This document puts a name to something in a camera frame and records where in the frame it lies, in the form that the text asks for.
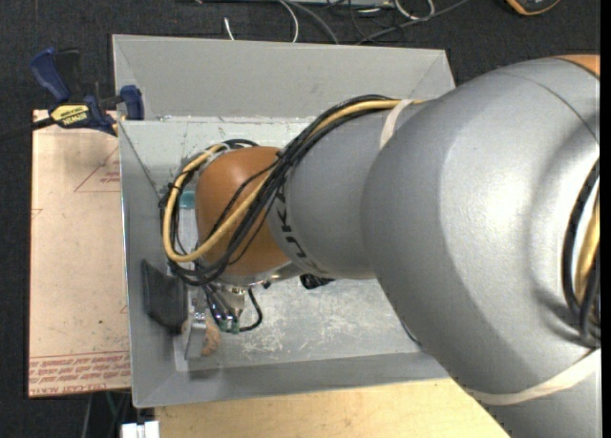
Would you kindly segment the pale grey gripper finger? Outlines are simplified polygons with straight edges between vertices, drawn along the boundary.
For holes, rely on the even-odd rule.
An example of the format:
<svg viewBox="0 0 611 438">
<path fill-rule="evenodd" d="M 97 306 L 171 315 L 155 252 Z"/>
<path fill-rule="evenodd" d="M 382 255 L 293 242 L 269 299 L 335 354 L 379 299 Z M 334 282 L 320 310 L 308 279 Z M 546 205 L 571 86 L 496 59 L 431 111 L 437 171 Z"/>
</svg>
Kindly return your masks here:
<svg viewBox="0 0 611 438">
<path fill-rule="evenodd" d="M 195 360 L 201 356 L 204 345 L 207 343 L 206 315 L 195 312 L 187 317 L 183 328 L 184 358 Z"/>
</svg>

